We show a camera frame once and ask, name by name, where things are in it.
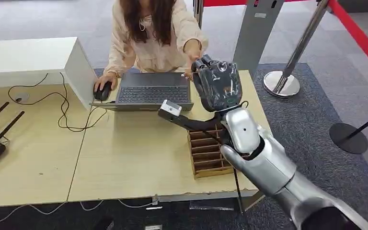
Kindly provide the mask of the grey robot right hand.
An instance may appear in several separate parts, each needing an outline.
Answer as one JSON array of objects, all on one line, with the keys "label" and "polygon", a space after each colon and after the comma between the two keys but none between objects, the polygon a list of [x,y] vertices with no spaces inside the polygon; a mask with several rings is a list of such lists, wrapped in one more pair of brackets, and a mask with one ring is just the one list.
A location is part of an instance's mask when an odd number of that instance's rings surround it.
[{"label": "grey robot right hand", "polygon": [[201,104],[208,112],[226,111],[241,103],[242,84],[236,63],[203,55],[192,63],[191,71]]}]

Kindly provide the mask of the person's left hand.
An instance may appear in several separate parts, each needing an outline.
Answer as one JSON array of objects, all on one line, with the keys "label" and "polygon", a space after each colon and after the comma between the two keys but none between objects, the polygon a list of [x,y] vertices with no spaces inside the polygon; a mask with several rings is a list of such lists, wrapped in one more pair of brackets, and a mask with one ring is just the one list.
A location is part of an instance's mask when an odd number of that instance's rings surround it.
[{"label": "person's left hand", "polygon": [[193,72],[191,66],[198,58],[201,57],[201,43],[197,39],[190,39],[185,43],[183,51],[187,56],[187,66],[184,72],[184,76],[187,80],[192,81]]}]

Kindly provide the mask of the person's right hand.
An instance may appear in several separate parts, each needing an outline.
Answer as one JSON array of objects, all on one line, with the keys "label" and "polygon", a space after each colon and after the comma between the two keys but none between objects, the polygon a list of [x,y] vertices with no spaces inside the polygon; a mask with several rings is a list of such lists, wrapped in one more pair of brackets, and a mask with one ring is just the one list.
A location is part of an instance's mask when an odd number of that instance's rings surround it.
[{"label": "person's right hand", "polygon": [[102,90],[107,82],[111,83],[111,90],[113,91],[118,84],[119,75],[115,72],[107,72],[98,78],[94,84],[94,92]]}]

